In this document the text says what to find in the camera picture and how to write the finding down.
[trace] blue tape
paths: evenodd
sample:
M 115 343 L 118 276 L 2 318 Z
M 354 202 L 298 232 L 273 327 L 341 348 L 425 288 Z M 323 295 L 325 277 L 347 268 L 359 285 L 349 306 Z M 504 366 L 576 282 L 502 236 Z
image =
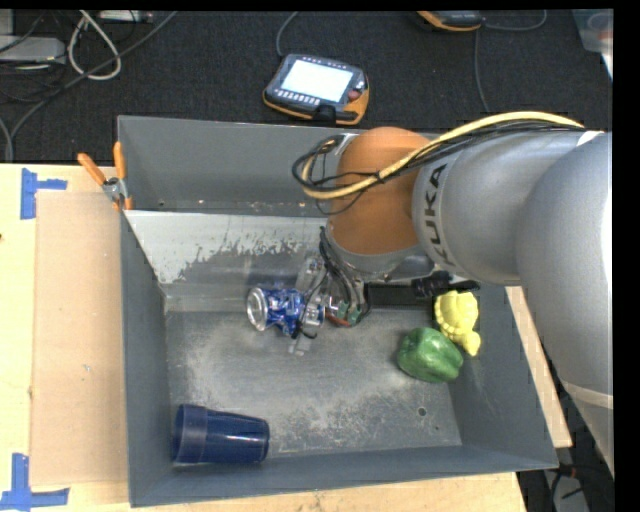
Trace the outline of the blue tape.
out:
M 29 457 L 21 453 L 14 453 L 11 461 L 11 490 L 2 492 L 0 510 L 30 512 L 33 507 L 56 507 L 67 504 L 68 488 L 53 492 L 31 492 Z
M 66 190 L 65 180 L 48 179 L 38 181 L 38 175 L 27 168 L 22 169 L 22 192 L 20 218 L 33 219 L 36 216 L 36 192 L 41 189 Z

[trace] yellow plastic duck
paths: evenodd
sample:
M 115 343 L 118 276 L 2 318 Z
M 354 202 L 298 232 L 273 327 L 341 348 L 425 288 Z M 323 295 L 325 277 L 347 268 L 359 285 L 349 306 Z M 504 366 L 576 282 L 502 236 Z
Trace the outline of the yellow plastic duck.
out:
M 471 292 L 451 290 L 436 297 L 434 312 L 440 330 L 470 355 L 480 349 L 480 334 L 473 330 L 478 319 L 478 301 Z

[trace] white cable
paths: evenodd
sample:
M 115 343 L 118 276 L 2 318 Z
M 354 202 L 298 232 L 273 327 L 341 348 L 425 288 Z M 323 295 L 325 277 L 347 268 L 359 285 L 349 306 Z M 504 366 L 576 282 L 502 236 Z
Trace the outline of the white cable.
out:
M 71 40 L 69 41 L 69 46 L 67 47 L 67 51 L 69 54 L 69 62 L 71 63 L 71 66 L 80 75 L 82 75 L 84 73 L 84 69 L 82 69 L 78 65 L 73 55 L 73 51 L 76 46 L 76 42 L 78 40 L 78 36 L 80 35 L 81 30 L 86 31 L 89 28 L 89 25 L 93 26 L 96 32 L 100 34 L 100 37 L 102 37 L 105 43 L 107 43 L 107 45 L 109 46 L 109 48 L 111 49 L 114 55 L 118 55 L 118 49 L 115 47 L 115 45 L 113 44 L 109 36 L 105 33 L 105 31 L 102 30 L 100 25 L 96 23 L 96 21 L 89 15 L 87 11 L 83 11 L 82 9 L 80 9 L 80 12 L 82 13 L 82 18 L 78 22 L 78 26 L 75 28 L 75 30 L 73 31 L 73 34 L 71 35 Z M 116 62 L 115 69 L 108 75 L 88 75 L 87 78 L 91 80 L 111 80 L 112 78 L 117 76 L 120 73 L 120 69 L 122 69 L 122 61 L 120 60 L 119 57 L 116 59 L 115 62 Z

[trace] green pepper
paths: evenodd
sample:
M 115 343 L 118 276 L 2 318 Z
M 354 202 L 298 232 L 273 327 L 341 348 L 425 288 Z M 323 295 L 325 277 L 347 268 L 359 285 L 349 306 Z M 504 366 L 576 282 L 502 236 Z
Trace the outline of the green pepper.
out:
M 431 327 L 417 327 L 402 340 L 398 366 L 416 379 L 447 382 L 455 379 L 464 359 L 444 334 Z

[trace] plastic cup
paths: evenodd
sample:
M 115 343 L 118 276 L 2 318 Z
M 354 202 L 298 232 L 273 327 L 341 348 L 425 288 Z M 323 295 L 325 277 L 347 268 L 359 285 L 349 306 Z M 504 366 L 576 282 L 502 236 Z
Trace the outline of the plastic cup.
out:
M 262 462 L 268 451 L 269 424 L 263 419 L 199 405 L 178 407 L 172 442 L 174 462 Z

